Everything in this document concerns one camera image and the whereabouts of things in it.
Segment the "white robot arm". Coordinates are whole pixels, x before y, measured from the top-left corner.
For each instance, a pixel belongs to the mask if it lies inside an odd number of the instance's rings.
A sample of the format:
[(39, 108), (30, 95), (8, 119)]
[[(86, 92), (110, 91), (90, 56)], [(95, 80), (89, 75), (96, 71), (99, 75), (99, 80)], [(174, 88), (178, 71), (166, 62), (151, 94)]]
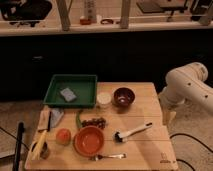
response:
[(197, 103), (213, 115), (213, 88), (205, 84), (207, 78), (208, 70), (199, 62), (174, 68), (166, 74), (166, 86), (158, 95), (164, 125), (174, 119), (174, 109), (186, 100)]

